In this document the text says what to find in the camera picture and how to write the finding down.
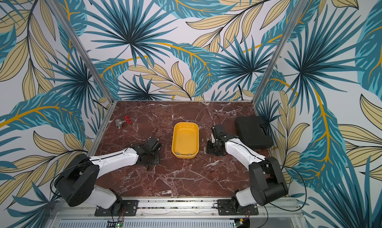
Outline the yellow plastic storage tray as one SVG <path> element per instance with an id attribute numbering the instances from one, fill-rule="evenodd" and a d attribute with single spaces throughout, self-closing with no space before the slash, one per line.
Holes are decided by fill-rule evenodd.
<path id="1" fill-rule="evenodd" d="M 172 153 L 181 159 L 192 159 L 199 152 L 199 127 L 192 122 L 179 122 L 174 126 Z"/>

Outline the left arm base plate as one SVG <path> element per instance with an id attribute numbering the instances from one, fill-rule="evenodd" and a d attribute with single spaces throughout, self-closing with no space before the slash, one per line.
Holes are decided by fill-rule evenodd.
<path id="1" fill-rule="evenodd" d="M 138 208 L 138 200 L 120 200 L 116 201 L 110 208 L 104 209 L 97 206 L 96 217 L 134 217 Z"/>

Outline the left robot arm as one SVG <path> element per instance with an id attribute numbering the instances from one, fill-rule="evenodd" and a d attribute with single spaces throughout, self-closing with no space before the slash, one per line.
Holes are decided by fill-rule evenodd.
<path id="1" fill-rule="evenodd" d="M 82 203 L 112 210 L 122 207 L 122 199 L 110 189 L 96 186 L 95 182 L 110 172 L 127 166 L 142 165 L 147 168 L 159 163 L 162 144 L 150 137 L 143 144 L 124 148 L 120 151 L 99 155 L 76 156 L 69 165 L 53 179 L 53 185 L 70 207 Z"/>

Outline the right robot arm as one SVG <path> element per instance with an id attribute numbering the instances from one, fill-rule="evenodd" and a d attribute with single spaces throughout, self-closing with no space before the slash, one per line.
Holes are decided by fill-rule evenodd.
<path id="1" fill-rule="evenodd" d="M 249 172 L 250 186 L 235 193 L 241 207 L 264 206 L 288 194 L 282 168 L 274 157 L 265 157 L 246 146 L 238 136 L 229 135 L 221 124 L 212 126 L 212 147 L 235 157 Z"/>

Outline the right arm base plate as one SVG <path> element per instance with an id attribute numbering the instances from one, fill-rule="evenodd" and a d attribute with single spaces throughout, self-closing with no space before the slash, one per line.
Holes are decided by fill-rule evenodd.
<path id="1" fill-rule="evenodd" d="M 256 216 L 259 215 L 257 205 L 241 206 L 234 199 L 218 199 L 217 209 L 220 216 Z"/>

